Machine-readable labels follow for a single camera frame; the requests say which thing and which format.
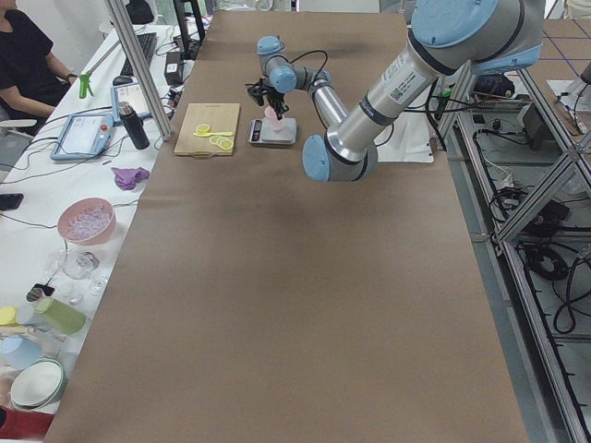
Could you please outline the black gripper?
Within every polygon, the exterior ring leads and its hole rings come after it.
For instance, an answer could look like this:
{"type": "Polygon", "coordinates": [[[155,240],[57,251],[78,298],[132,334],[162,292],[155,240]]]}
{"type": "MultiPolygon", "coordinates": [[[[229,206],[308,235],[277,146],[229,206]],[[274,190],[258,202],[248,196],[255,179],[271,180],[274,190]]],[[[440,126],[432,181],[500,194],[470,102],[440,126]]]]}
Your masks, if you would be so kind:
{"type": "Polygon", "coordinates": [[[277,117],[282,117],[287,112],[284,95],[275,89],[267,90],[267,101],[277,117]]]}

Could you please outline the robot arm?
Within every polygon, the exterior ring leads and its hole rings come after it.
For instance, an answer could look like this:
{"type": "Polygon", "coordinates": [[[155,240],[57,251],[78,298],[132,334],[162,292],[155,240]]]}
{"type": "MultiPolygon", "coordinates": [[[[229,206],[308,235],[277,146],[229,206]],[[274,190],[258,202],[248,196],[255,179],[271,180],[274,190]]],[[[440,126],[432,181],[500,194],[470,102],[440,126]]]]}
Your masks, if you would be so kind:
{"type": "Polygon", "coordinates": [[[282,117],[288,110],[284,95],[306,91],[327,125],[304,144],[307,176],[354,182],[377,166],[376,137],[437,78],[464,64],[476,75],[533,65],[541,54],[544,10],[542,1],[416,2],[405,48],[352,109],[344,107],[323,69],[288,61],[283,43],[265,36],[257,43],[261,77],[247,85],[247,93],[282,117]]]}

